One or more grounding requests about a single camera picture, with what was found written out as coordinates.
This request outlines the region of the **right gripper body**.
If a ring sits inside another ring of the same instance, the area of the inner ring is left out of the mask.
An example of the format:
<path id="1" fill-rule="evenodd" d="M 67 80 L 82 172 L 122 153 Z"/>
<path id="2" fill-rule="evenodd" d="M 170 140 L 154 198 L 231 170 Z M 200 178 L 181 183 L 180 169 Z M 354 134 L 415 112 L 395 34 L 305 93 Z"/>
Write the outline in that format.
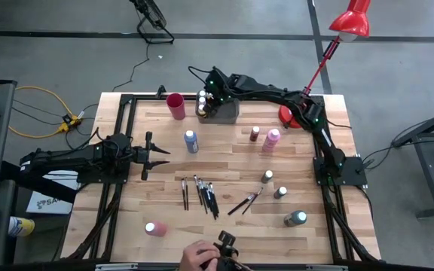
<path id="1" fill-rule="evenodd" d="M 211 100 L 219 101 L 222 105 L 218 112 L 239 112 L 239 101 L 234 97 L 231 88 L 228 85 L 227 77 L 220 69 L 213 66 L 209 73 L 209 81 L 214 81 L 220 88 L 219 94 L 212 94 Z"/>

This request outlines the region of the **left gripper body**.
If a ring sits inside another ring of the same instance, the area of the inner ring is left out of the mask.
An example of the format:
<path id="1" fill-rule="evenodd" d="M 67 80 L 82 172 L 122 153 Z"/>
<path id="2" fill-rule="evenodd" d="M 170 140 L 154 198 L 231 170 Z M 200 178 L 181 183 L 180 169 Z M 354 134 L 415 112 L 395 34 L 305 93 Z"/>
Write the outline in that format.
<path id="1" fill-rule="evenodd" d="M 133 162 L 137 164 L 141 164 L 143 166 L 141 172 L 141 179 L 146 181 L 148 179 L 148 171 L 151 170 L 151 162 L 149 161 L 150 151 L 152 146 L 152 132 L 147 132 L 145 134 L 145 146 L 136 146 L 133 147 L 135 151 Z"/>

